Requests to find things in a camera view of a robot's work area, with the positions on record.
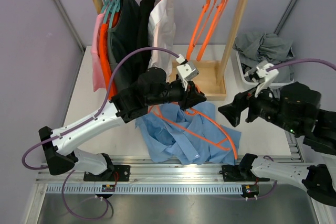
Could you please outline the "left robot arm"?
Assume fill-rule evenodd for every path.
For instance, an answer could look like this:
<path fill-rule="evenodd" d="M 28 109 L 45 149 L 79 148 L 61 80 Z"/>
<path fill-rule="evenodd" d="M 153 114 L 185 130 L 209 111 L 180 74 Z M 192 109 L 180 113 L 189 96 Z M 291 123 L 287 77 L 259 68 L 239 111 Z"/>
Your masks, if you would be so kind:
<path fill-rule="evenodd" d="M 163 69 L 150 68 L 135 83 L 113 96 L 101 112 L 94 112 L 67 127 L 41 128 L 39 136 L 50 174 L 61 175 L 74 169 L 107 181 L 115 171 L 109 155 L 82 151 L 78 148 L 81 144 L 146 115 L 150 106 L 176 102 L 186 110 L 206 101 L 205 94 L 192 80 L 183 82 L 177 78 L 168 83 L 165 78 Z"/>

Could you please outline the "grey shirt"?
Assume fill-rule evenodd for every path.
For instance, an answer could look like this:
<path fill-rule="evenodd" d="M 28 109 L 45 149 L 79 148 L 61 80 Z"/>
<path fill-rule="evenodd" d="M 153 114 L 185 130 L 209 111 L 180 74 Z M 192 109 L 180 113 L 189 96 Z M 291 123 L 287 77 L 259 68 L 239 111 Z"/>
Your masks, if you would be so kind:
<path fill-rule="evenodd" d="M 262 61 L 277 65 L 294 59 L 292 44 L 292 40 L 276 34 L 248 31 L 237 35 L 233 49 L 238 52 L 242 71 L 246 74 Z"/>

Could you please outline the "orange hanger of grey shirt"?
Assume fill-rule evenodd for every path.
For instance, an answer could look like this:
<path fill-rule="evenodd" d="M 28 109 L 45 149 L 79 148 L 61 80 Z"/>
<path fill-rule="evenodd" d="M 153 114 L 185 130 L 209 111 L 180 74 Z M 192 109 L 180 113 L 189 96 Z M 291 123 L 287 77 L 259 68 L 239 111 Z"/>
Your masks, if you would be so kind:
<path fill-rule="evenodd" d="M 197 20 L 197 23 L 195 25 L 193 34 L 191 36 L 191 41 L 190 41 L 190 43 L 188 45 L 188 49 L 187 49 L 187 52 L 186 52 L 186 59 L 187 60 L 191 59 L 191 55 L 192 55 L 192 53 L 194 51 L 194 48 L 195 48 L 197 42 L 200 39 L 200 36 L 201 36 L 201 34 L 202 34 L 202 32 L 203 32 L 203 30 L 204 30 L 204 28 L 205 28 L 205 26 L 206 26 L 209 18 L 210 18 L 210 15 L 212 14 L 213 8 L 214 8 L 217 0 L 214 0 L 213 6 L 211 7 L 211 10 L 209 11 L 207 17 L 205 18 L 205 20 L 204 20 L 204 22 L 202 24 L 202 27 L 200 27 L 201 26 L 201 22 L 202 22 L 205 14 L 207 13 L 207 11 L 209 9 L 211 2 L 212 2 L 212 0 L 205 0 L 205 4 L 202 6 L 201 13 L 200 13 L 199 18 Z"/>

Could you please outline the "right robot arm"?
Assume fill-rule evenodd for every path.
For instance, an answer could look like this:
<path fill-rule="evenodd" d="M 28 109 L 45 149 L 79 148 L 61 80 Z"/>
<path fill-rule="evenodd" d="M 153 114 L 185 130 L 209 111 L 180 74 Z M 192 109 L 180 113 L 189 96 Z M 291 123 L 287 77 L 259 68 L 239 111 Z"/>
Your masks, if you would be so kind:
<path fill-rule="evenodd" d="M 237 169 L 244 180 L 268 178 L 304 190 L 312 199 L 335 206 L 335 112 L 320 108 L 321 93 L 294 82 L 283 86 L 280 96 L 270 88 L 260 93 L 256 88 L 238 93 L 232 103 L 218 108 L 229 123 L 240 124 L 247 110 L 246 122 L 261 118 L 291 134 L 303 137 L 303 144 L 320 153 L 324 163 L 299 168 L 247 153 Z"/>

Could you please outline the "orange hanger of plaid shirt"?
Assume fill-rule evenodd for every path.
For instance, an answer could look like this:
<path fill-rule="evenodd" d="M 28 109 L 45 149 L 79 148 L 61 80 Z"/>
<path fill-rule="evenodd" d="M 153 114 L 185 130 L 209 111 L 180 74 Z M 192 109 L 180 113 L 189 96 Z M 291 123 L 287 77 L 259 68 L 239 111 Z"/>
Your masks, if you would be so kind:
<path fill-rule="evenodd" d="M 212 38 L 212 36 L 213 36 L 213 34 L 214 34 L 215 30 L 216 30 L 216 27 L 217 27 L 217 25 L 218 25 L 218 23 L 220 21 L 220 18 L 222 16 L 222 14 L 223 14 L 223 12 L 224 12 L 227 4 L 228 4 L 228 1 L 229 0 L 221 0 L 221 2 L 217 5 L 217 7 L 216 7 L 217 11 L 216 11 L 216 13 L 214 15 L 213 21 L 212 21 L 212 23 L 211 23 L 211 25 L 209 27 L 208 33 L 207 33 L 207 35 L 206 35 L 206 37 L 205 37 L 205 39 L 204 39 L 204 41 L 202 43 L 202 46 L 201 46 L 201 48 L 200 48 L 200 50 L 198 52 L 198 55 L 197 55 L 197 58 L 196 58 L 197 61 L 201 61 L 202 56 L 203 56 L 203 54 L 205 52 L 205 49 L 206 49 L 206 47 L 207 47 L 210 39 Z"/>

